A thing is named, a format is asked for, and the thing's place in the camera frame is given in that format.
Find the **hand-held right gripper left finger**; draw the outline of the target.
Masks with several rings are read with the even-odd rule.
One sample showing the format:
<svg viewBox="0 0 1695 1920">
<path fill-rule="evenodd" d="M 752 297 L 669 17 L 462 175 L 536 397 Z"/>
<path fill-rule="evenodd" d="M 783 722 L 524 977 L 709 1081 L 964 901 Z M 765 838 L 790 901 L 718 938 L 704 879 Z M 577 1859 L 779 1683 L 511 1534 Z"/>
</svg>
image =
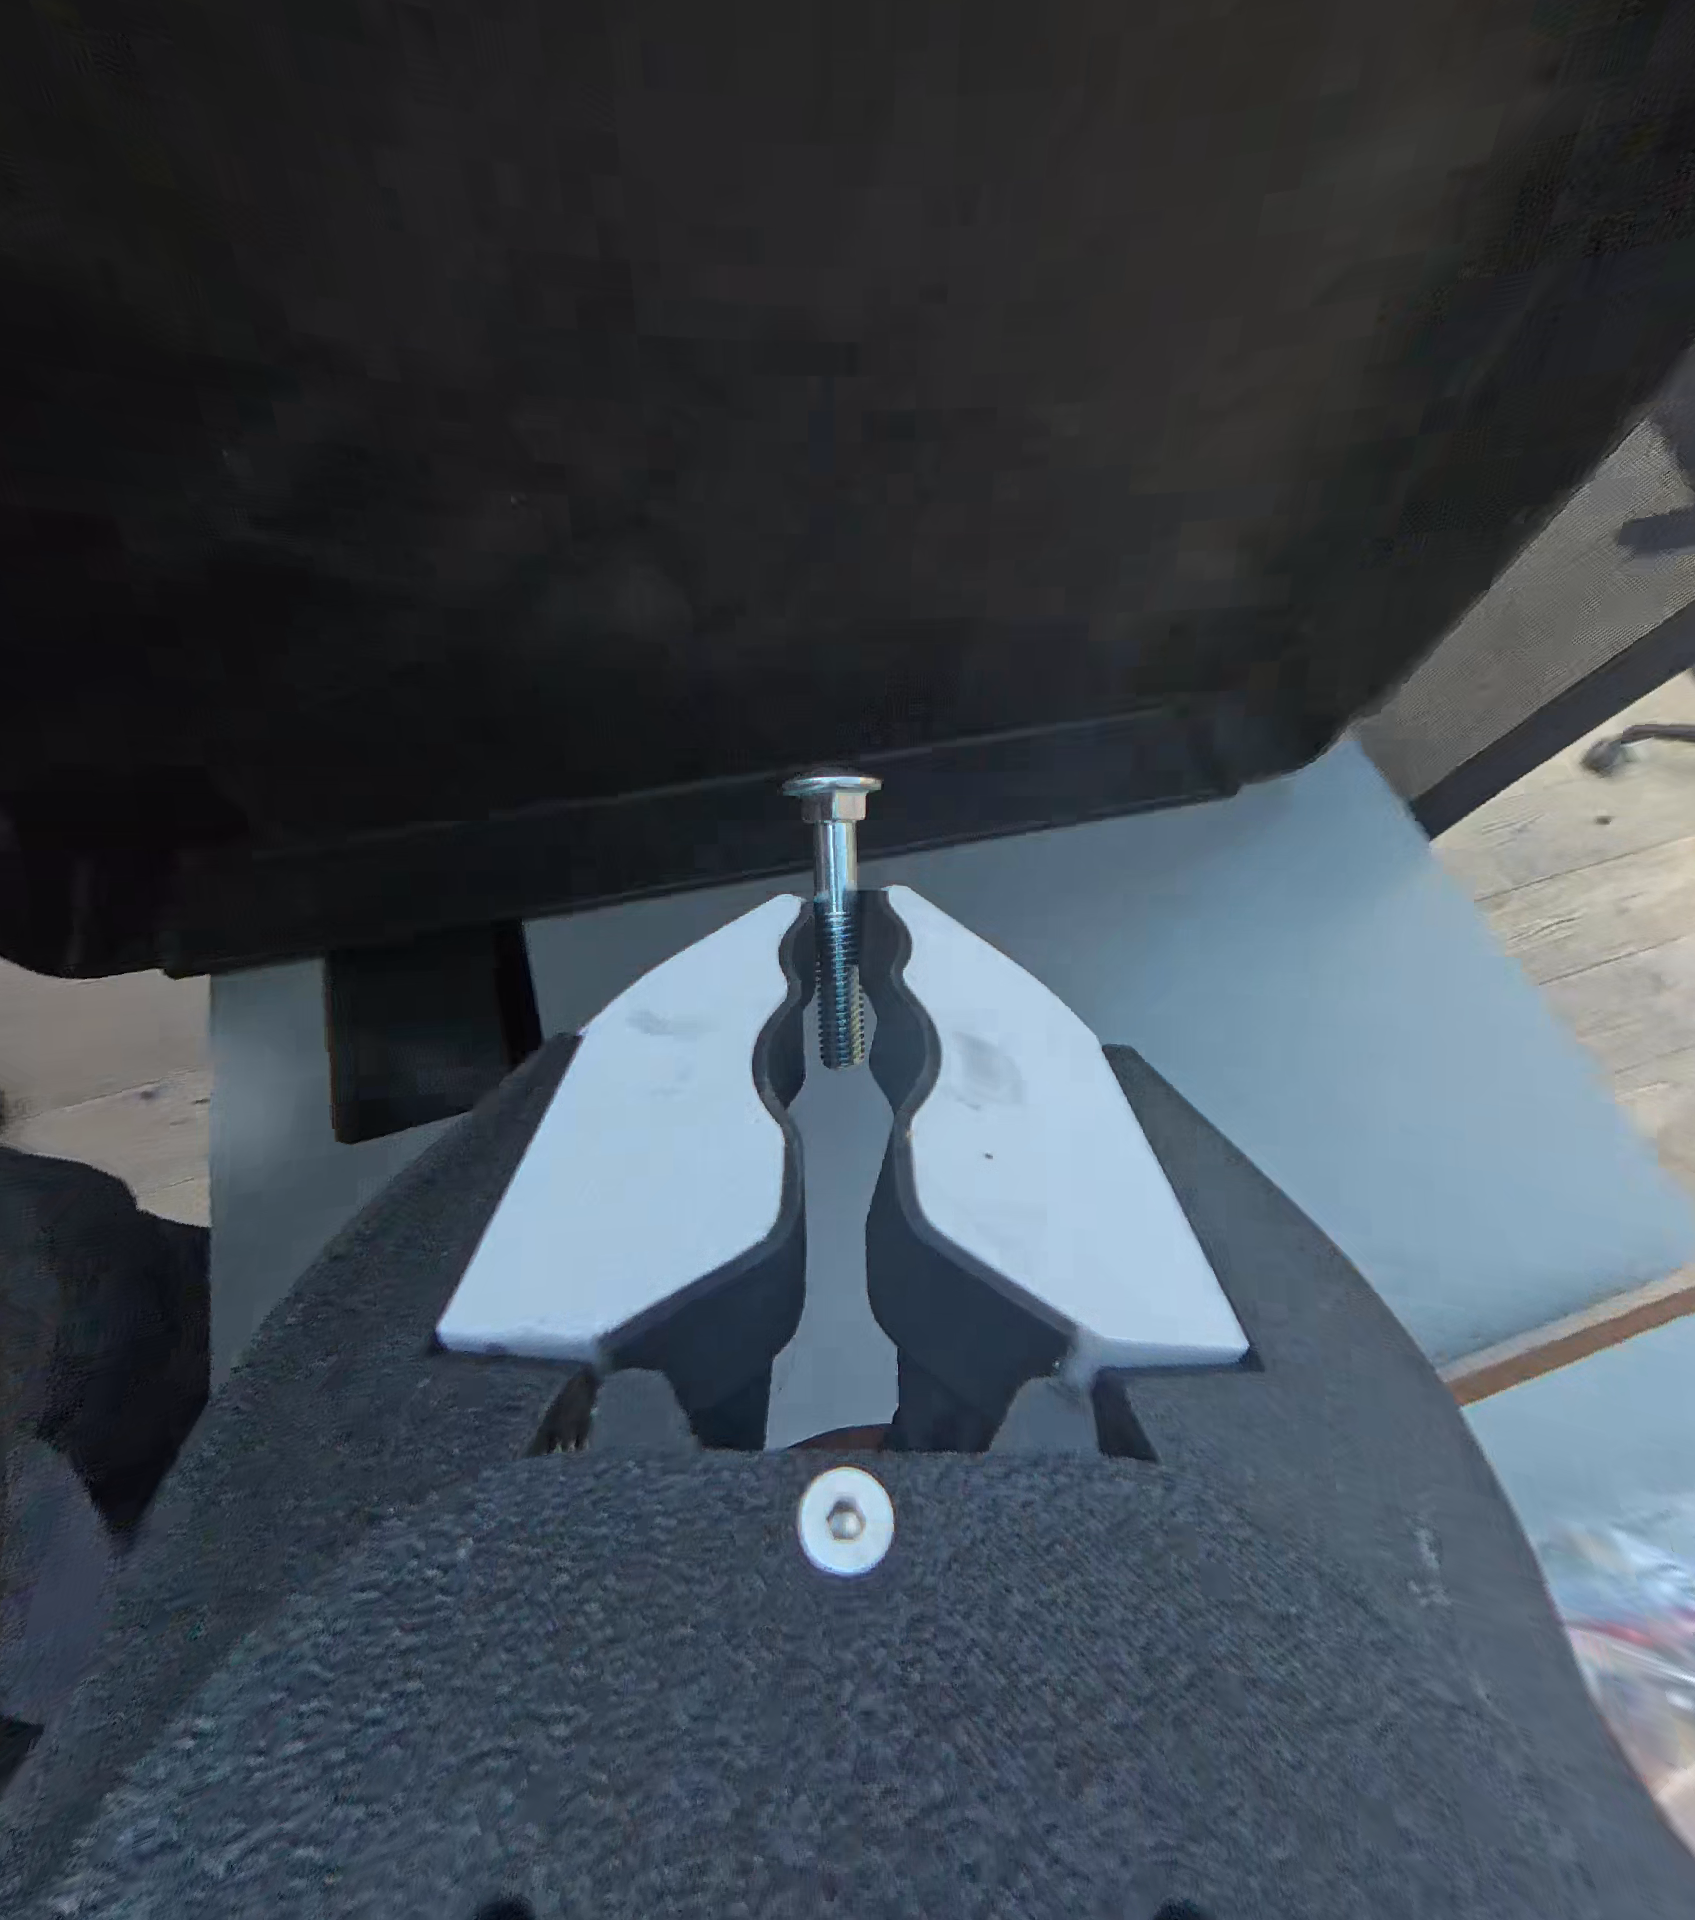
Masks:
<svg viewBox="0 0 1695 1920">
<path fill-rule="evenodd" d="M 580 1028 L 434 1341 L 623 1365 L 806 1222 L 808 905 L 779 893 L 651 966 Z"/>
</svg>

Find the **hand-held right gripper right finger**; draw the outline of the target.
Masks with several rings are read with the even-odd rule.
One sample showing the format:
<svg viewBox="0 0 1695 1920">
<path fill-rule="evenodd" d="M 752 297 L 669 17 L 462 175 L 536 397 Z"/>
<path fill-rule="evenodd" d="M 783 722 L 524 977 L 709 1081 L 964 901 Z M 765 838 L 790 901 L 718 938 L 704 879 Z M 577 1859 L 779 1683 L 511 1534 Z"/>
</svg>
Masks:
<svg viewBox="0 0 1695 1920">
<path fill-rule="evenodd" d="M 1225 1369 L 1248 1336 L 1098 1036 L 908 884 L 866 896 L 891 1133 L 866 1282 L 938 1379 Z"/>
</svg>

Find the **silver bolt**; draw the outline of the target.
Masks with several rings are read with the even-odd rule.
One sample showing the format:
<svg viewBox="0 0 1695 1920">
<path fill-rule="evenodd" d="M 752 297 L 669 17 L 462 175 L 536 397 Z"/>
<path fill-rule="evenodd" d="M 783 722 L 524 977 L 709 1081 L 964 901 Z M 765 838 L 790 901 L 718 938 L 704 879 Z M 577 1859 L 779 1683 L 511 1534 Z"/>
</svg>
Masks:
<svg viewBox="0 0 1695 1920">
<path fill-rule="evenodd" d="M 817 1057 L 828 1071 L 866 1058 L 858 983 L 858 823 L 881 788 L 874 774 L 813 771 L 781 784 L 813 836 Z"/>
</svg>

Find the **black chair seat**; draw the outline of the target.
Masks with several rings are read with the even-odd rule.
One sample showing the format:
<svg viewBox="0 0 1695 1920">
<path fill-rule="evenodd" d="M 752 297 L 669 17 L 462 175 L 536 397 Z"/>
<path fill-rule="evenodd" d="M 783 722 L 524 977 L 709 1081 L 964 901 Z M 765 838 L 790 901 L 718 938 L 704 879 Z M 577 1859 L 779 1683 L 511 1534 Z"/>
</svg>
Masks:
<svg viewBox="0 0 1695 1920">
<path fill-rule="evenodd" d="M 1206 802 L 1695 351 L 1695 4 L 0 4 L 0 959 Z"/>
</svg>

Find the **person's dark clothing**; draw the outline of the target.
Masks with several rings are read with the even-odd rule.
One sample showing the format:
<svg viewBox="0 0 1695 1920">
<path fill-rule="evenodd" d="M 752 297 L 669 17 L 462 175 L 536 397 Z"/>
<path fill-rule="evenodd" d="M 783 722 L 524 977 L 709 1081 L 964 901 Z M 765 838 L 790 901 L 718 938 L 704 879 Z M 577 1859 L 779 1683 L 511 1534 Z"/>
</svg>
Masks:
<svg viewBox="0 0 1695 1920">
<path fill-rule="evenodd" d="M 84 1680 L 211 1372 L 206 1228 L 2 1127 L 0 1097 L 0 1790 Z"/>
</svg>

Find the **black mesh office chair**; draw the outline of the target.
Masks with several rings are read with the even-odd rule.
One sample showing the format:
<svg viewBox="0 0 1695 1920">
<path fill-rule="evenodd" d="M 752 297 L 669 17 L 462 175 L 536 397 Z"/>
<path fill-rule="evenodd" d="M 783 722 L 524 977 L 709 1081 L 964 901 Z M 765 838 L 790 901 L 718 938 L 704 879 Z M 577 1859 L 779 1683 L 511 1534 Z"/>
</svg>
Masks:
<svg viewBox="0 0 1695 1920">
<path fill-rule="evenodd" d="M 1609 777 L 1695 724 L 1616 718 L 1695 673 L 1695 348 L 1388 703 L 1362 750 L 1433 841 L 1595 732 Z"/>
</svg>

